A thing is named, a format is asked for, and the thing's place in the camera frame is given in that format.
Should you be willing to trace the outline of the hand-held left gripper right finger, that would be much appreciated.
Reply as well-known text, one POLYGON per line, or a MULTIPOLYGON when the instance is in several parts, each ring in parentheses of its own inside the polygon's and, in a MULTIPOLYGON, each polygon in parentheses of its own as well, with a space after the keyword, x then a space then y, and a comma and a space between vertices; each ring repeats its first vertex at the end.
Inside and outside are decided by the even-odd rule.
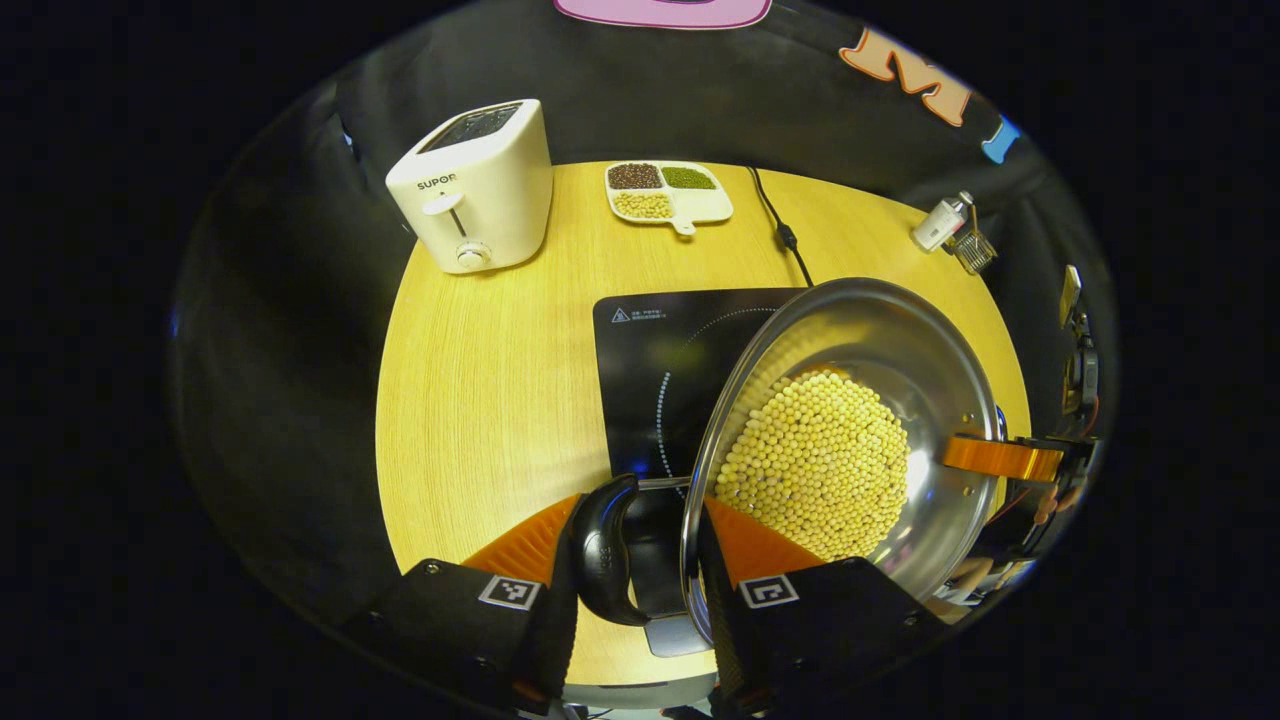
POLYGON ((946 637, 873 564, 819 559, 717 498, 701 509, 698 561, 719 687, 740 714, 815 716, 946 637))

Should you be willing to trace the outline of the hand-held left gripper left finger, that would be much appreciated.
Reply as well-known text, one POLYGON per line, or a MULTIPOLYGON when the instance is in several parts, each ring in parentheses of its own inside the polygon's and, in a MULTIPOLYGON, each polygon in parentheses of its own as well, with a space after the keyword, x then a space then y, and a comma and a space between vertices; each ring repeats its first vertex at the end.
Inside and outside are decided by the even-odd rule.
POLYGON ((461 562, 424 559, 349 616, 346 635, 458 700, 547 714, 576 637, 570 525, 581 502, 562 498, 461 562))

